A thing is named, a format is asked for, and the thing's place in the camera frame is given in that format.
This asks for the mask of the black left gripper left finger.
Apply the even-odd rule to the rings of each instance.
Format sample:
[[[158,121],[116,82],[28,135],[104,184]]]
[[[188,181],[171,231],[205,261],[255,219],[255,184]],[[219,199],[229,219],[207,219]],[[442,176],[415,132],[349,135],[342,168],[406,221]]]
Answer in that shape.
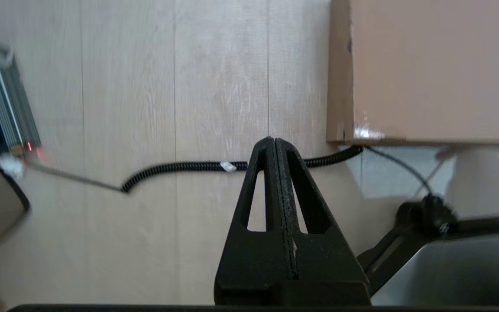
[[[255,144],[214,279],[217,305],[271,304],[270,288],[293,276],[278,162],[274,138]],[[263,232],[248,229],[259,172],[265,181]]]

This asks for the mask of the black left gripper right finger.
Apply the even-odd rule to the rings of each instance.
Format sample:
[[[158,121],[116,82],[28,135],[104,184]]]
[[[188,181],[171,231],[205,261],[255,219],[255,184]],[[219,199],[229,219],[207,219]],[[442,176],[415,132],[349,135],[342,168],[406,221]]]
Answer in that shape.
[[[369,281],[291,143],[275,141],[288,273],[282,305],[368,305]]]

